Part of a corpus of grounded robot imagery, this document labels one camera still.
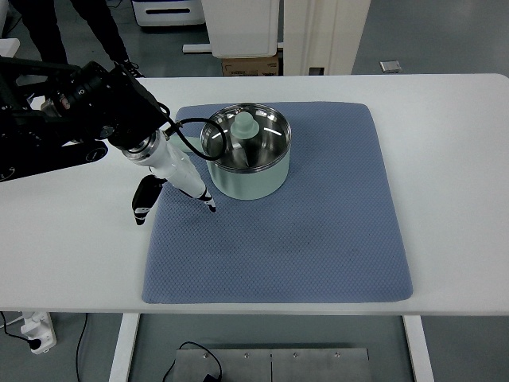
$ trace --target metal plate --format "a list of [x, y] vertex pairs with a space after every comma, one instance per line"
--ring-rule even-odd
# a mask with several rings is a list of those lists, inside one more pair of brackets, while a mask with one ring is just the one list
[[[370, 382], [367, 349], [211, 349], [223, 382]], [[173, 382], [203, 382], [219, 367], [204, 350], [177, 350]]]
[[275, 349], [272, 382], [371, 381], [367, 349]]
[[[223, 368], [223, 382], [271, 382], [269, 349], [210, 349]], [[217, 378], [216, 360], [204, 350], [177, 350], [173, 382], [203, 382], [210, 374]]]
[[400, 73], [402, 72], [399, 61], [380, 61], [380, 68], [384, 73]]

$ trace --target person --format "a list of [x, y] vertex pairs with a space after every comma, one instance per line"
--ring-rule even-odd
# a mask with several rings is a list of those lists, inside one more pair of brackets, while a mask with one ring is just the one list
[[[10, 0], [23, 19], [30, 38], [44, 62], [67, 64], [62, 37], [58, 28], [54, 0]], [[131, 62], [105, 0], [71, 0], [72, 6], [84, 19], [106, 54], [124, 67], [133, 77], [143, 77]]]

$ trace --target pot handle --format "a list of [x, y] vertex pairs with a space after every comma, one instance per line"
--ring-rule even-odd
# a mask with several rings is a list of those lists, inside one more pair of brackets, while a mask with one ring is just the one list
[[[201, 140], [197, 137], [186, 137], [186, 139], [191, 143], [195, 149], [197, 149], [199, 152], [203, 153], [204, 149], [201, 147]], [[182, 139], [178, 135], [172, 136], [169, 141], [185, 153], [191, 153], [191, 149], [187, 147], [187, 145], [182, 141]]]

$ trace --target lid knob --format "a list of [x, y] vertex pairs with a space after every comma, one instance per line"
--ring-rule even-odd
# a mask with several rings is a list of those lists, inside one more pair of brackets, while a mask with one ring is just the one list
[[235, 116], [235, 121], [230, 128], [230, 134], [238, 139], [253, 138], [259, 131], [258, 122], [246, 111], [241, 111]]

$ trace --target power strip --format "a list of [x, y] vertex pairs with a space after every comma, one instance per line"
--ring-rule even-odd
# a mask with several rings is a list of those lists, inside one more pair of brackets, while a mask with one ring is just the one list
[[21, 333], [30, 340], [41, 340], [41, 346], [32, 350], [34, 354], [48, 352], [56, 345], [55, 330], [51, 317], [47, 312], [23, 312], [25, 324], [21, 327]]

